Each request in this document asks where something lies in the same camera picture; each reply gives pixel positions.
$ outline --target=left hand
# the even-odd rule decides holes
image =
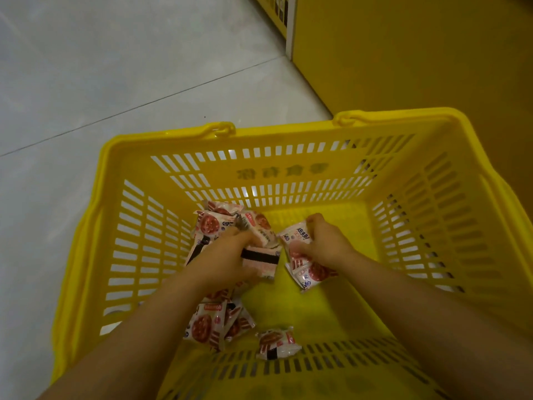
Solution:
[[[243,267],[240,257],[243,248],[249,245],[260,245],[251,231],[230,227],[192,260],[185,270],[194,275],[206,294],[254,279],[259,271]]]

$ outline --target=forearm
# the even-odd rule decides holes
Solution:
[[[445,389],[465,398],[529,397],[533,348],[526,338],[452,295],[358,253],[342,268]]]
[[[154,398],[203,290],[188,269],[174,274],[41,399]]]

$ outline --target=tiled floor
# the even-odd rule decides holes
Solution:
[[[0,397],[30,400],[105,141],[330,114],[254,0],[0,0],[0,50]]]

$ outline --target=tile grout line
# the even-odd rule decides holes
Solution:
[[[141,107],[145,107],[145,106],[147,106],[147,105],[153,104],[154,102],[158,102],[158,101],[164,100],[164,99],[166,99],[166,98],[169,98],[169,97],[175,96],[175,95],[177,95],[177,94],[184,93],[185,91],[189,91],[189,90],[192,90],[192,89],[194,89],[194,88],[201,87],[201,86],[206,85],[206,84],[209,84],[209,83],[211,83],[211,82],[214,82],[214,81],[217,81],[217,80],[223,79],[223,78],[225,78],[225,77],[229,77],[229,76],[232,76],[232,75],[234,75],[234,74],[240,73],[240,72],[242,72],[242,71],[245,71],[245,70],[248,70],[248,69],[252,69],[252,68],[257,67],[257,66],[260,66],[260,65],[262,65],[262,64],[269,63],[269,62],[271,62],[271,61],[273,61],[273,60],[280,59],[281,57],[283,58],[283,57],[285,57],[285,55],[280,55],[280,56],[277,56],[277,57],[273,57],[273,58],[271,58],[271,59],[269,59],[269,60],[265,60],[264,62],[254,64],[253,66],[245,67],[244,69],[240,69],[240,70],[234,71],[234,72],[232,72],[232,73],[225,74],[225,75],[223,75],[223,76],[220,76],[220,77],[214,78],[214,79],[212,79],[212,80],[209,80],[209,81],[203,82],[203,83],[198,84],[198,85],[195,85],[195,86],[193,86],[193,87],[189,87],[189,88],[183,89],[183,90],[178,91],[178,92],[176,92],[176,93],[173,93],[173,94],[170,94],[170,95],[165,95],[164,97],[157,98],[156,100],[153,100],[153,101],[150,101],[150,102],[146,102],[146,103],[144,103],[144,104],[138,105],[138,106],[133,107],[133,108],[126,109],[125,111],[119,112],[119,113],[117,113],[117,114],[113,114],[113,115],[110,115],[110,116],[108,116],[108,117],[105,117],[105,118],[102,118],[102,119],[95,120],[94,122],[91,122],[91,123],[88,123],[88,124],[85,124],[85,125],[79,126],[79,127],[77,127],[77,128],[71,129],[70,131],[65,131],[65,132],[59,133],[59,134],[57,134],[57,135],[50,136],[49,138],[47,137],[46,139],[39,140],[38,142],[28,144],[27,146],[19,147],[19,148],[15,149],[15,150],[8,151],[7,153],[0,154],[0,158],[5,157],[5,156],[7,156],[8,154],[12,154],[12,153],[16,153],[17,151],[24,150],[24,149],[26,149],[26,148],[28,148],[28,147],[32,147],[32,146],[35,146],[35,145],[37,145],[37,144],[41,144],[41,143],[46,142],[46,141],[48,141],[48,140],[52,140],[52,139],[58,138],[58,137],[63,136],[63,135],[65,135],[65,134],[75,132],[75,131],[77,131],[77,130],[83,129],[84,127],[88,127],[88,126],[91,126],[91,125],[97,124],[98,122],[102,122],[103,120],[108,120],[108,119],[110,119],[110,118],[114,118],[114,117],[116,117],[116,116],[119,116],[119,115],[125,114],[125,113],[127,113],[127,112],[133,111],[134,109],[141,108]]]

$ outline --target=yellow shopping basket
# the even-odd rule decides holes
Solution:
[[[322,212],[364,254],[533,331],[533,229],[463,114],[220,122],[104,146],[57,308],[54,379],[180,270],[203,199],[256,208],[275,230]],[[293,325],[304,349],[264,362],[251,333],[217,355],[184,342],[159,398],[447,398],[342,278],[300,294],[281,264],[243,302],[258,329]]]

